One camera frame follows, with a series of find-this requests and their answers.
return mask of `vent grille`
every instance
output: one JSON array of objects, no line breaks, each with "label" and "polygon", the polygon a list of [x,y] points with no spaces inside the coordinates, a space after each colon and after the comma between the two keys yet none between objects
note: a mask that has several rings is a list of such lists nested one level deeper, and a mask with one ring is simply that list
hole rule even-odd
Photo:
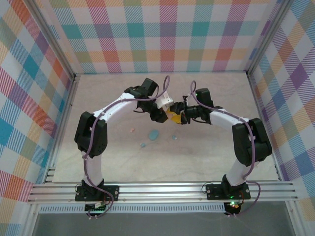
[{"label": "vent grille", "polygon": [[[189,213],[189,212],[225,212],[223,203],[195,204],[114,204],[108,213]],[[41,214],[86,213],[84,205],[67,204],[42,205]]]}]

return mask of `blue clay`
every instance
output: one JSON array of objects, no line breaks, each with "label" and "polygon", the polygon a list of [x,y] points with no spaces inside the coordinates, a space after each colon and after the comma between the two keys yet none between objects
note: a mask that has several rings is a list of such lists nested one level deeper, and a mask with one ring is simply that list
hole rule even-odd
[{"label": "blue clay", "polygon": [[149,139],[151,141],[154,141],[155,139],[158,138],[158,135],[159,135],[159,131],[154,129],[154,130],[151,130],[151,132],[149,133]]}]

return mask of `plaid wall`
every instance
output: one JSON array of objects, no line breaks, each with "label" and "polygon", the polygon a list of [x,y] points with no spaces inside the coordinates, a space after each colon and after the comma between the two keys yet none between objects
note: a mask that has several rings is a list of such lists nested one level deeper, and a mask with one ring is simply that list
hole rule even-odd
[{"label": "plaid wall", "polygon": [[249,58],[249,60],[246,63],[245,70],[249,69],[249,66],[250,66],[250,64],[252,62],[252,59],[256,55],[256,52],[257,52],[258,48],[261,46],[261,43],[262,43],[266,33],[268,32],[270,26],[272,25],[272,22],[273,22],[274,18],[276,17],[282,2],[283,2],[283,0],[277,0],[277,3],[275,4],[274,8],[272,9],[271,14],[269,15],[269,18],[268,18],[268,20],[267,20],[263,30],[260,33],[258,41],[257,41],[254,49],[252,50],[250,58]]},{"label": "plaid wall", "polygon": [[49,2],[37,0],[76,71],[121,73],[244,70],[276,0]]},{"label": "plaid wall", "polygon": [[70,79],[22,0],[0,0],[0,235],[43,176]]},{"label": "plaid wall", "polygon": [[285,180],[315,232],[315,0],[295,0],[251,79]]}]

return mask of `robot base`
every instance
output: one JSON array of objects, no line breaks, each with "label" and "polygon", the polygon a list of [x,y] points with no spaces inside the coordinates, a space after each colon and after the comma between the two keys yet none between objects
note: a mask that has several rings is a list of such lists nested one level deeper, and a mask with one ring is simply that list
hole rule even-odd
[{"label": "robot base", "polygon": [[206,185],[207,199],[208,200],[243,200],[250,199],[251,194],[246,183],[238,186],[234,191],[225,193],[222,184],[207,184]]},{"label": "robot base", "polygon": [[[104,180],[98,185],[99,188],[111,193],[114,201],[118,201],[119,186],[118,185],[104,185]],[[112,201],[111,197],[107,194],[87,185],[82,181],[82,185],[76,188],[75,195],[76,202],[98,202],[98,201]]]}]

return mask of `aluminum rail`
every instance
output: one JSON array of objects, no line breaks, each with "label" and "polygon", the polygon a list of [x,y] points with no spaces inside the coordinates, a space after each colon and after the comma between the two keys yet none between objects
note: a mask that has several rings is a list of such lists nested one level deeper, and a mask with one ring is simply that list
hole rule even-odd
[{"label": "aluminum rail", "polygon": [[[201,187],[205,182],[152,182],[152,183],[118,183],[111,182],[106,185],[118,185],[120,193],[115,204],[125,203],[218,203],[226,200],[208,201],[202,193]],[[261,194],[259,201],[297,201],[297,192],[292,182],[288,181],[259,181]],[[71,183],[47,183],[34,185],[29,196],[29,204],[91,204],[95,202],[76,202],[75,186]],[[249,184],[252,202],[258,195],[258,187]]]}]

